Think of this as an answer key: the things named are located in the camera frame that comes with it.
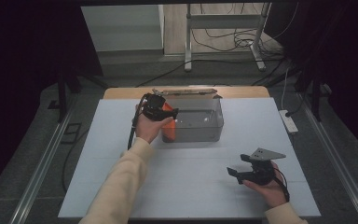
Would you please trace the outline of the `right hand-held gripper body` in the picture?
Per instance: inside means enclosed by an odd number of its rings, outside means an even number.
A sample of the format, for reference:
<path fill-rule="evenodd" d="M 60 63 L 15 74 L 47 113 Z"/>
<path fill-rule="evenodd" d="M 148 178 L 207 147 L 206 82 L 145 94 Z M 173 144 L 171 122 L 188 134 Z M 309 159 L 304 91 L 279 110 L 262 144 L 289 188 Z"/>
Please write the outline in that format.
<path fill-rule="evenodd" d="M 285 158 L 285 155 L 282 153 L 274 152 L 261 147 L 249 156 L 251 158 L 250 163 L 253 170 L 251 172 L 239 173 L 239 178 L 241 180 L 240 184 L 244 180 L 249 180 L 257 185 L 267 185 L 275 177 L 271 161 Z"/>

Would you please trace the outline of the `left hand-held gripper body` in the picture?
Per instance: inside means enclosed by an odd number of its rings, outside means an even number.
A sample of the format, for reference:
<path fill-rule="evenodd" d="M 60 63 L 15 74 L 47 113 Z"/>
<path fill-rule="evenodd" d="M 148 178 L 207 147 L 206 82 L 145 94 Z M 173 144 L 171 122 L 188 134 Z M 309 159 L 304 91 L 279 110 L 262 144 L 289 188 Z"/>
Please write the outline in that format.
<path fill-rule="evenodd" d="M 165 99 L 162 96 L 146 93 L 142 113 L 153 121 L 162 121 L 169 116 L 168 112 L 163 110 L 164 104 Z"/>

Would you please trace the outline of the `orange phone case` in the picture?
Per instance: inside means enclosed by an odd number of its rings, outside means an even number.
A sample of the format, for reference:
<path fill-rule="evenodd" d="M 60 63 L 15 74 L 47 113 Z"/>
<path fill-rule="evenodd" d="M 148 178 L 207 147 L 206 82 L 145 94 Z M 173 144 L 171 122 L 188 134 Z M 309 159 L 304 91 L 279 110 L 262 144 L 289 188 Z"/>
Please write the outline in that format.
<path fill-rule="evenodd" d="M 173 111 L 173 108 L 165 103 L 162 107 L 163 110 Z M 168 142 L 173 142 L 175 140 L 175 120 L 173 119 L 168 124 L 162 128 L 162 135 Z"/>

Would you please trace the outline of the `clear plastic storage box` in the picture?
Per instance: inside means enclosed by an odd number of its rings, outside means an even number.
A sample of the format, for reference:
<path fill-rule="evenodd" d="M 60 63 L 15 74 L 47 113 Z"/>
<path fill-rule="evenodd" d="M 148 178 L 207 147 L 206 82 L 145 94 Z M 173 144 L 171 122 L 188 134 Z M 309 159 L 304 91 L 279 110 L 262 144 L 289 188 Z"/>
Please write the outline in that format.
<path fill-rule="evenodd" d="M 175 140 L 165 143 L 217 142 L 224 126 L 220 100 L 216 89 L 164 90 L 161 95 L 172 108 L 178 108 L 175 120 Z"/>

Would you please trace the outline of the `person's right hand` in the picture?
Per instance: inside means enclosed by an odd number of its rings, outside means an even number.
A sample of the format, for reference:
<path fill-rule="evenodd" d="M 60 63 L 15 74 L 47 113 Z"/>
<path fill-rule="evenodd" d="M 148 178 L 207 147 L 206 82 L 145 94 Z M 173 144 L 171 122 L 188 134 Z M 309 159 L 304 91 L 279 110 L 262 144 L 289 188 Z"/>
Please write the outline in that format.
<path fill-rule="evenodd" d="M 275 177 L 278 179 L 278 181 L 272 180 L 264 186 L 257 185 L 256 183 L 251 182 L 249 180 L 243 181 L 243 184 L 246 187 L 258 192 L 264 198 L 266 204 L 270 208 L 274 208 L 287 203 L 286 196 L 282 188 L 282 184 L 284 183 L 282 174 L 276 163 L 273 162 L 272 165 L 274 167 Z"/>

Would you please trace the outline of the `person's left hand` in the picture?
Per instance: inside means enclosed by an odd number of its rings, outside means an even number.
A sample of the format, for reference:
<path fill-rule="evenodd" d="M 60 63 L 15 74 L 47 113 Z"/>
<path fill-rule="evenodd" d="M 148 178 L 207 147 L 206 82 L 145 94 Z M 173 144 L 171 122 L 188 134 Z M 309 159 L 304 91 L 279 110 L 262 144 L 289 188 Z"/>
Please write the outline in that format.
<path fill-rule="evenodd" d="M 148 144 L 158 136 L 160 129 L 173 121 L 173 117 L 168 117 L 161 121 L 153 121 L 147 118 L 143 113 L 140 113 L 135 128 L 137 137 L 144 139 Z"/>

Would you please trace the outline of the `white power strip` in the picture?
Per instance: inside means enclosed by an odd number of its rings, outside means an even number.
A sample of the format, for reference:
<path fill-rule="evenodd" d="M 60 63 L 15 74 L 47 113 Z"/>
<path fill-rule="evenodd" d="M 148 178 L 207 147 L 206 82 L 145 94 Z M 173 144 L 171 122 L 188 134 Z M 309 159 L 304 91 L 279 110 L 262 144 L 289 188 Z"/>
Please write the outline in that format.
<path fill-rule="evenodd" d="M 293 119 L 291 118 L 291 116 L 289 115 L 287 110 L 280 110 L 279 114 L 281 116 L 282 122 L 286 128 L 286 131 L 290 134 L 293 133 L 297 133 L 298 132 L 298 128 L 295 125 Z"/>

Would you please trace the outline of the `white table board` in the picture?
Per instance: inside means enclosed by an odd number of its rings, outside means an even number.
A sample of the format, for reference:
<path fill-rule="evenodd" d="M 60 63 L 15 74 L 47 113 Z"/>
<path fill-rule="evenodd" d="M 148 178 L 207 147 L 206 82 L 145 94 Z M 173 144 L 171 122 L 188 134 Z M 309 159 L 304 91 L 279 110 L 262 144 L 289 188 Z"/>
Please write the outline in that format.
<path fill-rule="evenodd" d="M 134 114 L 133 100 L 101 100 L 90 126 L 60 217 L 85 216 L 112 165 L 126 150 Z M 259 218 L 267 208 L 255 191 L 238 183 L 229 168 L 250 165 L 241 155 L 262 147 L 282 153 L 290 202 L 302 217 L 320 212 L 271 98 L 224 99 L 224 127 L 217 142 L 171 143 L 156 139 L 156 150 L 131 216 L 137 219 Z"/>

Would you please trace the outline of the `white metal stand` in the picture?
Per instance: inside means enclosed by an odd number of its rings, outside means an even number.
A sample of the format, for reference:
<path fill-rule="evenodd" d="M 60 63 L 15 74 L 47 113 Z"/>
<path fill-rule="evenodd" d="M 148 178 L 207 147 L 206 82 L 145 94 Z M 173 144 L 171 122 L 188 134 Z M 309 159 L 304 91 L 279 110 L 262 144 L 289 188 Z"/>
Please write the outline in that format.
<path fill-rule="evenodd" d="M 244 14 L 245 5 L 241 6 L 239 13 L 211 14 L 206 13 L 200 6 L 198 14 L 193 13 L 190 4 L 186 4 L 186 43 L 185 43 L 185 70 L 192 69 L 192 42 L 201 44 L 195 37 L 196 30 L 203 30 L 206 35 L 209 30 L 230 30 L 229 34 L 212 35 L 212 38 L 223 38 L 231 35 L 234 39 L 232 51 L 238 48 L 248 48 L 254 58 L 259 71 L 267 69 L 260 52 L 259 44 L 262 42 L 262 34 L 269 14 L 270 3 L 263 3 L 258 14 Z M 210 45 L 201 44 L 208 49 L 223 52 Z"/>

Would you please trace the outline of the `white panel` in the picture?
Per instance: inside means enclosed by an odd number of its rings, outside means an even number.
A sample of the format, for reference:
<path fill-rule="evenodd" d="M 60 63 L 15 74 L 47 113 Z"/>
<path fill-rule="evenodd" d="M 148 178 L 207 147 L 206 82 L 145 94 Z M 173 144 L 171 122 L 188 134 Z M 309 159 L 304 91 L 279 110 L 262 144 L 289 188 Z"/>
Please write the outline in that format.
<path fill-rule="evenodd" d="M 97 51 L 163 49 L 162 5 L 82 7 L 81 10 Z"/>

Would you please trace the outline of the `black stand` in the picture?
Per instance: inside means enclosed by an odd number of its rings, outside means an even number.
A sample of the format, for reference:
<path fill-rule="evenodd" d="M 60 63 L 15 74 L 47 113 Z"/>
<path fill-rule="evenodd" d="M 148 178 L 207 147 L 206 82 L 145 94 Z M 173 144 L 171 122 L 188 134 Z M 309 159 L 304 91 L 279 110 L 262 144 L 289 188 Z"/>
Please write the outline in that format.
<path fill-rule="evenodd" d="M 67 105 L 67 90 L 71 93 L 81 93 L 82 86 L 79 81 L 79 77 L 83 77 L 86 80 L 90 81 L 91 83 L 96 84 L 97 86 L 101 87 L 104 90 L 110 88 L 110 85 L 106 82 L 102 81 L 101 79 L 97 78 L 91 73 L 85 72 L 80 70 L 76 67 L 71 67 L 68 71 L 59 70 L 56 73 L 58 79 L 58 100 L 52 101 L 48 108 L 58 109 L 59 110 L 59 118 L 58 122 L 62 123 L 65 116 L 68 113 L 68 105 Z"/>
<path fill-rule="evenodd" d="M 309 72 L 306 70 L 301 72 L 295 83 L 296 92 L 306 93 L 308 87 L 311 86 L 310 111 L 317 121 L 322 120 L 320 116 L 320 98 L 323 96 L 321 91 L 323 84 L 323 74 L 321 72 Z"/>

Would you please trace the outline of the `dark curtain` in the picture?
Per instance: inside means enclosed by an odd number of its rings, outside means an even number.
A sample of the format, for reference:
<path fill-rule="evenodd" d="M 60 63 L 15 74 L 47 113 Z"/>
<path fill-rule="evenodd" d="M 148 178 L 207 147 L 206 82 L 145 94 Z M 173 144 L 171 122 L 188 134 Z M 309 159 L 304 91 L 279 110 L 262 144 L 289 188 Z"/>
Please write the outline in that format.
<path fill-rule="evenodd" d="M 0 174 L 60 79 L 103 73 L 82 8 L 65 0 L 0 0 Z"/>
<path fill-rule="evenodd" d="M 327 85 L 329 104 L 358 139 L 358 0 L 282 0 L 265 33 L 305 70 L 296 89 Z"/>

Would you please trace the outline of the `aluminium floor rail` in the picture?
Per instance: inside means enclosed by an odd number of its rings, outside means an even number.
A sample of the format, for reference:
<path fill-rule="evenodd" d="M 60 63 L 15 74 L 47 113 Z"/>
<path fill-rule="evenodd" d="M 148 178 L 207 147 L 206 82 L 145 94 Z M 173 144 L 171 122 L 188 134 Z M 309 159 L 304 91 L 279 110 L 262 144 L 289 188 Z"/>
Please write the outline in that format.
<path fill-rule="evenodd" d="M 351 175 L 350 170 L 345 165 L 344 160 L 342 160 L 342 157 L 339 155 L 338 150 L 328 135 L 324 125 L 313 115 L 310 109 L 309 101 L 300 93 L 297 93 L 296 97 L 300 101 L 300 107 L 307 114 L 312 128 L 320 139 L 328 159 L 332 163 L 332 166 L 334 167 L 337 176 L 343 185 L 343 188 L 346 190 L 349 198 L 351 199 L 351 203 L 353 204 L 354 209 L 358 214 L 358 184 L 356 183 L 354 177 Z"/>
<path fill-rule="evenodd" d="M 15 208 L 8 224 L 25 224 L 27 217 L 32 209 L 37 193 L 40 190 L 42 183 L 48 172 L 48 168 L 55 156 L 57 148 L 62 140 L 63 133 L 74 113 L 75 102 L 69 104 L 67 112 L 63 116 L 61 122 L 56 125 L 54 133 L 50 138 L 41 159 L 34 169 L 34 172 L 22 193 L 22 196 Z"/>

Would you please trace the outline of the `black floor frame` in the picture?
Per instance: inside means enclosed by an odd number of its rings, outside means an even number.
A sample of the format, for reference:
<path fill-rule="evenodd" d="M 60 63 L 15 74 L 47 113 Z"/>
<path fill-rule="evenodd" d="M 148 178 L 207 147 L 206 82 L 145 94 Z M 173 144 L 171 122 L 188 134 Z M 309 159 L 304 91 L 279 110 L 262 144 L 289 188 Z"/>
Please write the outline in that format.
<path fill-rule="evenodd" d="M 64 145 L 72 145 L 80 135 L 81 126 L 82 124 L 80 122 L 69 123 L 62 135 L 61 143 Z"/>

